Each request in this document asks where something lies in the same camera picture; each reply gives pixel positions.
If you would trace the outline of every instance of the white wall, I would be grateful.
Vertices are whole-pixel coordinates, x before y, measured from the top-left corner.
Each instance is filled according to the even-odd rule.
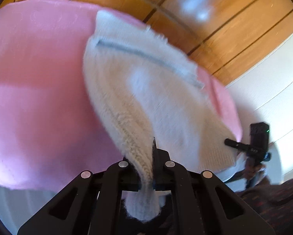
[[[249,143],[249,125],[270,124],[271,142],[280,155],[282,174],[293,174],[293,35],[269,56],[227,86]]]

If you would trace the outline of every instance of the white panel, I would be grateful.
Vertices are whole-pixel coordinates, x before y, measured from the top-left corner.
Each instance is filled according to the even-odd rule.
[[[271,128],[271,141],[276,141],[293,129],[293,83],[260,107],[257,114]]]
[[[293,130],[275,142],[282,163],[283,173],[293,169]]]
[[[237,104],[256,110],[293,82],[293,35],[227,89]]]

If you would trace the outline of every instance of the silver screw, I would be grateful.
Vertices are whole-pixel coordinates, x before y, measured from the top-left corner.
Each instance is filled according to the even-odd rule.
[[[210,179],[211,177],[213,177],[213,173],[207,170],[203,172],[203,177]]]
[[[174,167],[175,166],[175,163],[173,162],[173,161],[167,161],[167,162],[165,162],[165,165],[167,166],[167,167]]]
[[[82,177],[83,179],[87,179],[87,178],[91,177],[91,172],[89,172],[89,171],[84,171],[84,172],[81,173],[81,177]]]
[[[128,166],[128,163],[127,163],[126,161],[121,161],[121,162],[118,163],[118,165],[119,165],[119,167],[121,167],[121,168],[125,168],[125,167]]]

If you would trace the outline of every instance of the cable knit pattern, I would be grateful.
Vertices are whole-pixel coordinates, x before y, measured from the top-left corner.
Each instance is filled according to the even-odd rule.
[[[84,53],[86,88],[111,139],[141,178],[141,190],[125,201],[128,214],[141,221],[157,216],[163,205],[152,188],[153,137],[189,170],[235,166],[237,152],[223,144],[235,137],[201,93],[196,68],[150,29],[98,12]],[[234,173],[220,174],[226,180]]]

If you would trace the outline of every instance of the pink bean bag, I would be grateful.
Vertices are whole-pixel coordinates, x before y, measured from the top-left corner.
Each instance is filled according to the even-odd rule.
[[[99,10],[69,0],[27,0],[0,9],[0,185],[59,191],[83,170],[122,159],[89,102],[83,53]],[[235,104],[198,67],[211,103],[241,140]]]

